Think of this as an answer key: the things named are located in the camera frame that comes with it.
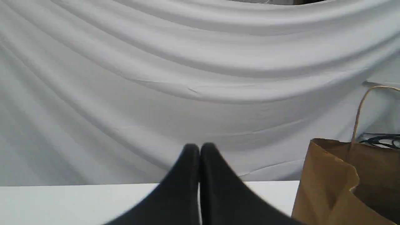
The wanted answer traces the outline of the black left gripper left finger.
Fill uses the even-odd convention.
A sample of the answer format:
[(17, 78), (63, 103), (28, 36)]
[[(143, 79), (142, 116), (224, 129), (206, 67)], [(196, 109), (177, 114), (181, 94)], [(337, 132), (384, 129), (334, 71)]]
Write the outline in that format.
[(138, 204), (108, 225), (199, 225), (200, 150), (186, 144), (162, 181)]

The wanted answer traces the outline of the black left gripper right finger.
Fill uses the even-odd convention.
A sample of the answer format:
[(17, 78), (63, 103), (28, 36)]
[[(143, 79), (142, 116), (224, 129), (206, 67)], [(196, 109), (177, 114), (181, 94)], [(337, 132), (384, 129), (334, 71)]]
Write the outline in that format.
[(210, 142), (200, 153), (200, 207), (204, 225), (300, 224), (246, 186)]

